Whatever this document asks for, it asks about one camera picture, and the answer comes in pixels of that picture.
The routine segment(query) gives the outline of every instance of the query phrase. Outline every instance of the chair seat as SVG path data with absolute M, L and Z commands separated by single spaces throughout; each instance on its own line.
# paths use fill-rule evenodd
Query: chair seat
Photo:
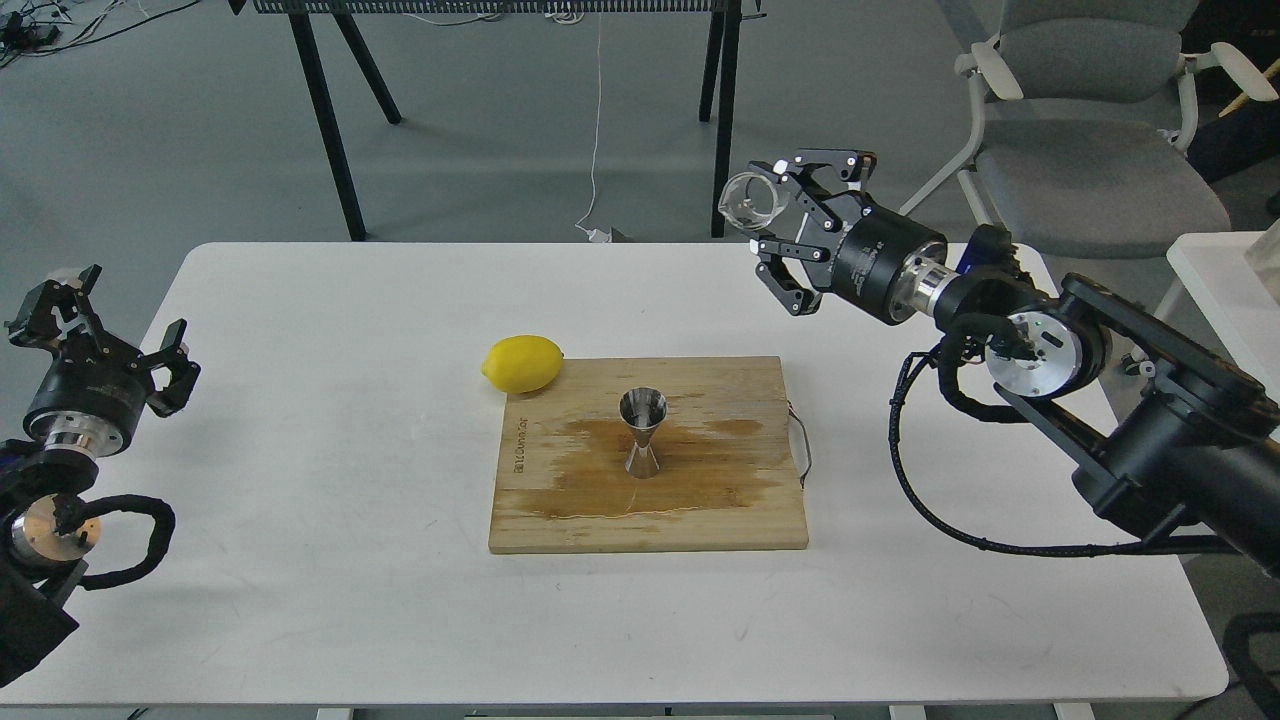
M 992 120 L 974 160 L 1014 241 L 1066 258 L 1162 256 L 1231 229 L 1217 196 L 1143 123 Z

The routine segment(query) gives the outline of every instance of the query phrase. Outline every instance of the lemon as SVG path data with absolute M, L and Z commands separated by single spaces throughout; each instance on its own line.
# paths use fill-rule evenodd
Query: lemon
M 564 354 L 541 336 L 517 334 L 498 341 L 480 365 L 480 372 L 502 392 L 534 392 L 559 374 Z

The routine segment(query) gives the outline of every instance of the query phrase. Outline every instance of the metal jigger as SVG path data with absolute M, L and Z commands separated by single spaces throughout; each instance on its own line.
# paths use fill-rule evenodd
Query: metal jigger
M 618 413 L 636 439 L 623 465 L 627 473 L 641 480 L 657 475 L 658 457 L 653 454 L 649 438 L 667 418 L 667 398 L 652 387 L 631 388 L 622 395 Z

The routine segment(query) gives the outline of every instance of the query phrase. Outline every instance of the bamboo cutting board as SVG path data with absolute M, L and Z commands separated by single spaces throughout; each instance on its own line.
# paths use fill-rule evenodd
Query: bamboo cutting board
M 667 396 L 660 470 L 623 469 L 618 400 Z M 566 360 L 547 388 L 507 398 L 489 550 L 657 552 L 809 544 L 778 357 Z

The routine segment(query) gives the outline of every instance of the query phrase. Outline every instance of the white table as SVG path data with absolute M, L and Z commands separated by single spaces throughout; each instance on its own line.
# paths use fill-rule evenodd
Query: white table
M 1009 557 L 915 515 L 886 415 L 901 357 L 937 340 L 931 320 L 888 328 L 835 297 L 791 318 L 753 264 L 741 245 L 195 250 L 145 347 L 184 316 L 204 375 L 95 488 L 172 502 L 173 550 L 143 582 L 76 593 L 83 626 L 0 703 L 678 708 L 1225 687 L 1175 557 Z M 517 333 L 573 357 L 780 355 L 815 455 L 810 547 L 490 555 L 504 398 L 479 366 Z M 1101 391 L 1073 400 L 1111 429 Z M 1125 539 L 1036 430 L 969 420 L 932 377 L 906 413 L 908 469 L 959 527 Z M 148 528 L 104 525 L 95 570 L 132 564 Z
M 1235 364 L 1276 398 L 1280 397 L 1280 304 L 1244 260 L 1244 251 L 1261 234 L 1189 233 L 1174 242 L 1167 258 Z M 1280 430 L 1271 437 L 1280 439 Z

